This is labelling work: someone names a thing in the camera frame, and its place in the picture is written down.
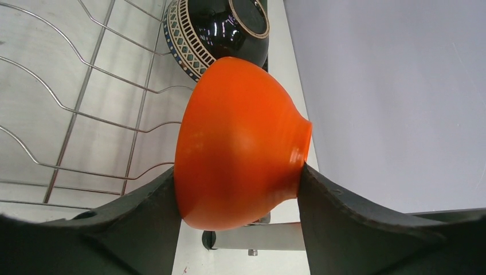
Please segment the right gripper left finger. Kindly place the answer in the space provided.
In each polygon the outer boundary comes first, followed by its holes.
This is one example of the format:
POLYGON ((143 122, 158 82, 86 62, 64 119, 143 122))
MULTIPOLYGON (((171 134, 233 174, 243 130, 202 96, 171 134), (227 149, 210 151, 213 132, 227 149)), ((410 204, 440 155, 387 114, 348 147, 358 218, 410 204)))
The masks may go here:
POLYGON ((173 170, 72 219, 1 216, 2 274, 171 274, 181 226, 173 170))

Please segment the brown patterned small bowl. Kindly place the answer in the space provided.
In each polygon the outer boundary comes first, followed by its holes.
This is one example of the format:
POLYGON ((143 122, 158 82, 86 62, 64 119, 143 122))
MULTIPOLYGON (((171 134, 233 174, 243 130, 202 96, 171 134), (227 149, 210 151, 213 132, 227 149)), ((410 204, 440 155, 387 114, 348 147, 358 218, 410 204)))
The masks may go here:
POLYGON ((268 67, 271 28, 266 1, 171 1, 162 22, 171 56, 195 82, 222 57, 268 67))

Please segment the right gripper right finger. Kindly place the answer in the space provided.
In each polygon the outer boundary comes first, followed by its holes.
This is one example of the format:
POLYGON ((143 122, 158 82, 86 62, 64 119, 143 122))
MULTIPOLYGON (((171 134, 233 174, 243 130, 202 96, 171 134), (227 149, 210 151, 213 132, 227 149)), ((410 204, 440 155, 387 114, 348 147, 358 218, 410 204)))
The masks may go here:
POLYGON ((297 201, 312 274, 485 273, 485 209, 405 214, 309 165, 297 201))

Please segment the orange plastic bowl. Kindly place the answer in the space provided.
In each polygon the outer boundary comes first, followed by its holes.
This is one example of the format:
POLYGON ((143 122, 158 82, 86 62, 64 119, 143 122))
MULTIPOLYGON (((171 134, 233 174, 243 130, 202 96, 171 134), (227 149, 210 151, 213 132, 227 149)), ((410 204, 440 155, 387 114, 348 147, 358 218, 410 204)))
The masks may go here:
POLYGON ((178 210, 195 229, 250 224, 295 199, 312 123, 259 66, 220 58, 188 101, 174 161, 178 210))

